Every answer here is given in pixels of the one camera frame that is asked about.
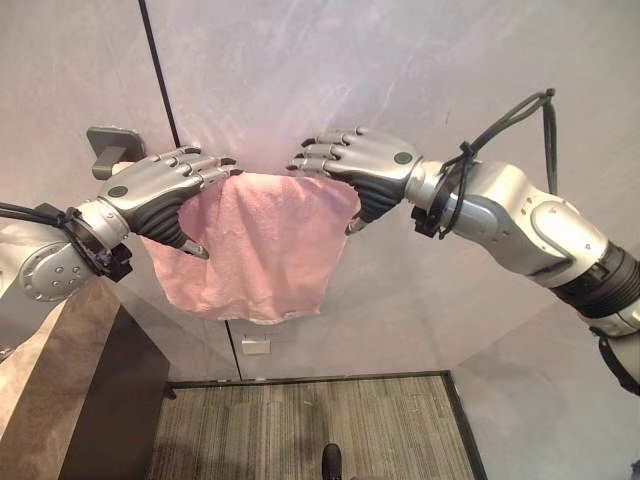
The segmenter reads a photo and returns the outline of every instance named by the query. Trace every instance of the silver robotic hand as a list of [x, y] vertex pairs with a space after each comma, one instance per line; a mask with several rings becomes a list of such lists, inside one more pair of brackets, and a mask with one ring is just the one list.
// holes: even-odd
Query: silver robotic hand
[[347, 235], [400, 203], [411, 171], [422, 158], [404, 140], [361, 127], [310, 138], [302, 146], [289, 170], [320, 173], [348, 183], [358, 193], [361, 209], [347, 226]]
[[230, 158], [202, 155], [196, 147], [146, 157], [110, 177], [78, 220], [107, 249], [132, 231], [199, 258], [209, 258], [180, 228], [178, 209], [207, 186], [238, 175]]
[[451, 174], [451, 162], [427, 161], [409, 143], [363, 128], [303, 147], [290, 170], [322, 173], [358, 192], [361, 212], [348, 233], [408, 199], [416, 231], [451, 229], [573, 306], [600, 337], [621, 385], [640, 395], [640, 263], [566, 200], [535, 188], [513, 165], [475, 160], [459, 195], [461, 168]]
[[42, 215], [60, 220], [55, 226], [19, 222], [1, 230], [0, 361], [89, 278], [118, 281], [128, 274], [131, 254], [121, 242], [130, 232], [207, 258], [205, 247], [180, 228], [178, 209], [207, 186], [241, 172], [234, 160], [182, 147], [113, 175], [95, 200], [66, 215], [39, 207]]

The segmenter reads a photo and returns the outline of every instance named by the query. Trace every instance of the metal fingertip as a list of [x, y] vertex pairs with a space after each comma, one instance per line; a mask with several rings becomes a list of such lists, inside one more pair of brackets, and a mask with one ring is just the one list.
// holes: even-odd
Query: metal fingertip
[[194, 257], [198, 257], [203, 260], [207, 260], [209, 258], [209, 251], [202, 245], [198, 245], [191, 239], [187, 239], [187, 241], [184, 242], [184, 245], [180, 247], [180, 250], [182, 250], [184, 253], [193, 255]]
[[349, 222], [349, 225], [347, 225], [344, 233], [345, 235], [353, 235], [354, 233], [358, 233], [367, 225], [368, 223], [362, 220], [360, 217], [354, 218]]

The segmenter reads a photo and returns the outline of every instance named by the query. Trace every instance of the wall outlet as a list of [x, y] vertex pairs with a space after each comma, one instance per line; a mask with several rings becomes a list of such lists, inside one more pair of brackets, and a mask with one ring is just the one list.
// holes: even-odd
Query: wall outlet
[[247, 337], [242, 339], [242, 353], [245, 355], [266, 355], [271, 353], [271, 340], [267, 337]]

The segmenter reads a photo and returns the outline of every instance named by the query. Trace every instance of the white wall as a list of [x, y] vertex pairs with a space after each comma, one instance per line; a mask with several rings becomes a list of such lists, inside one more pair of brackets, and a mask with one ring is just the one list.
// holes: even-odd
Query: white wall
[[[640, 4], [634, 0], [153, 0], [183, 141], [260, 172], [298, 142], [367, 125], [456, 154], [529, 93], [557, 89], [559, 185], [619, 244], [637, 245]], [[545, 184], [540, 117], [481, 159]], [[323, 313], [266, 335], [247, 377], [454, 368], [490, 478], [626, 478], [638, 404], [572, 310], [460, 239], [411, 232], [401, 207], [349, 239]]]

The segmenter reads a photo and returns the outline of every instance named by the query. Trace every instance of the marble surface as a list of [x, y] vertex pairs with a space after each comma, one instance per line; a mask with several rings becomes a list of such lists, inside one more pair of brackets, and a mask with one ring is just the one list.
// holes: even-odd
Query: marble surface
[[57, 478], [119, 308], [97, 278], [66, 302], [0, 439], [0, 477]]
[[56, 306], [38, 331], [0, 363], [0, 440], [65, 303]]

